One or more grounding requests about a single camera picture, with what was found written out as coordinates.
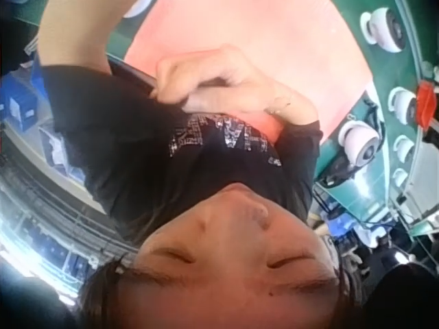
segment black t-shirt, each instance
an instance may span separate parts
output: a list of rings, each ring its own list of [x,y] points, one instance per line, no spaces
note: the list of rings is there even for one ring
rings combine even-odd
[[[233,182],[307,218],[318,122],[287,124],[272,145],[236,118],[185,114],[114,75],[47,66],[43,76],[69,162],[135,245]]]

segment red object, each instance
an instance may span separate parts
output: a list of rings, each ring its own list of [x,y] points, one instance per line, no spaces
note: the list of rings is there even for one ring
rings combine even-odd
[[[438,100],[434,93],[434,85],[431,82],[425,80],[420,82],[416,103],[416,121],[418,121],[419,126],[424,130],[428,130],[438,106]]]
[[[331,0],[160,0],[125,61],[156,75],[165,56],[238,46],[262,71],[310,98],[325,141],[372,82],[372,73]],[[237,117],[275,142],[283,126],[268,114]]]

